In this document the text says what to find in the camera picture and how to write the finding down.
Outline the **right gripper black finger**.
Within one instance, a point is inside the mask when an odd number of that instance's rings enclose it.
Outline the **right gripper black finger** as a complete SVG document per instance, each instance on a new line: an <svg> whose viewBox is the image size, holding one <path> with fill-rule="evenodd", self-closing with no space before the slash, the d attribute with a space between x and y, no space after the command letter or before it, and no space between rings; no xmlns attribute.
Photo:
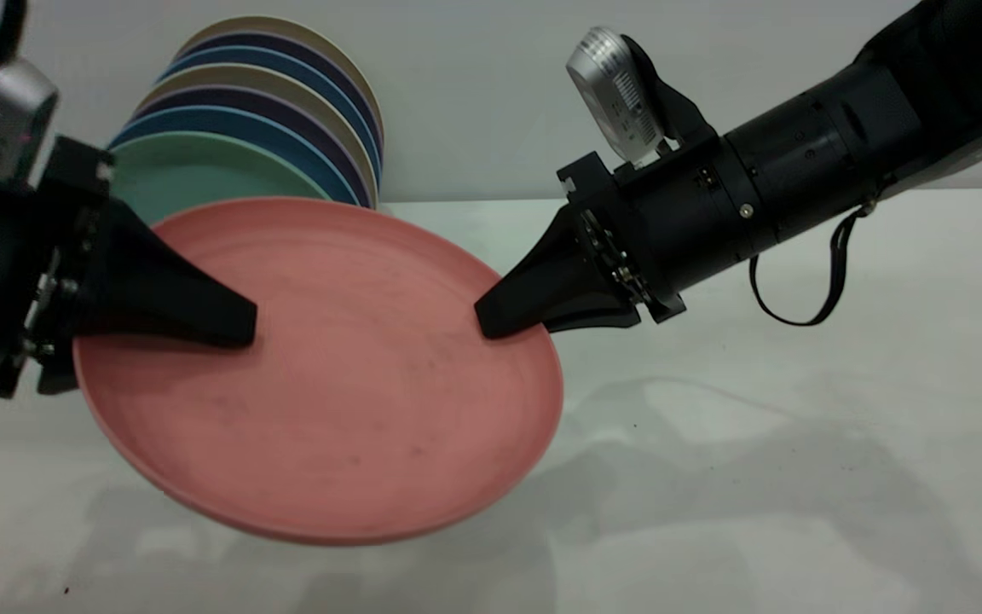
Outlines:
<svg viewBox="0 0 982 614"><path fill-rule="evenodd" d="M634 304L553 304L545 310L545 327L550 333L581 329L630 329L642 317Z"/></svg>
<svg viewBox="0 0 982 614"><path fill-rule="evenodd" d="M561 207L534 248L475 303L484 338L545 327L553 304L634 304L583 213Z"/></svg>

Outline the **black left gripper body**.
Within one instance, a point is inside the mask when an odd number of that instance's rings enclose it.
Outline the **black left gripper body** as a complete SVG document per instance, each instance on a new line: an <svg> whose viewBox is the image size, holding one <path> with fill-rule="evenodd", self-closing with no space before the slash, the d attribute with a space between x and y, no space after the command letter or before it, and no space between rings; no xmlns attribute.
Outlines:
<svg viewBox="0 0 982 614"><path fill-rule="evenodd" d="M113 171L112 153L59 136L37 187L0 182L0 397L14 396L40 343L72 338Z"/></svg>

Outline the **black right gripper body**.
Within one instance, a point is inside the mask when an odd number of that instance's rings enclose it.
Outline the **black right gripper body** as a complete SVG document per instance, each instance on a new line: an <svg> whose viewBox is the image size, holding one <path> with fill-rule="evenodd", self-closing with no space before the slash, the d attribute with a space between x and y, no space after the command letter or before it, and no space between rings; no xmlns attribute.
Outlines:
<svg viewBox="0 0 982 614"><path fill-rule="evenodd" d="M682 292L756 255L760 198L724 137L659 157L640 170L611 171L589 153L557 173L570 220L629 310L657 323L685 312Z"/></svg>

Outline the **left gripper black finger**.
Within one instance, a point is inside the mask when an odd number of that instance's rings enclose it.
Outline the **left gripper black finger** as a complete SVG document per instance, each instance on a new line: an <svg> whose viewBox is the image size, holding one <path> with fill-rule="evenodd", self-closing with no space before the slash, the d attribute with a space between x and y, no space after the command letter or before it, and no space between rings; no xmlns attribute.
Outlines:
<svg viewBox="0 0 982 614"><path fill-rule="evenodd" d="M38 394L65 394L78 390L71 339L40 343L36 362L40 365Z"/></svg>
<svg viewBox="0 0 982 614"><path fill-rule="evenodd" d="M256 327L256 303L179 255L124 202L102 207L79 280L74 337L135 334L242 349Z"/></svg>

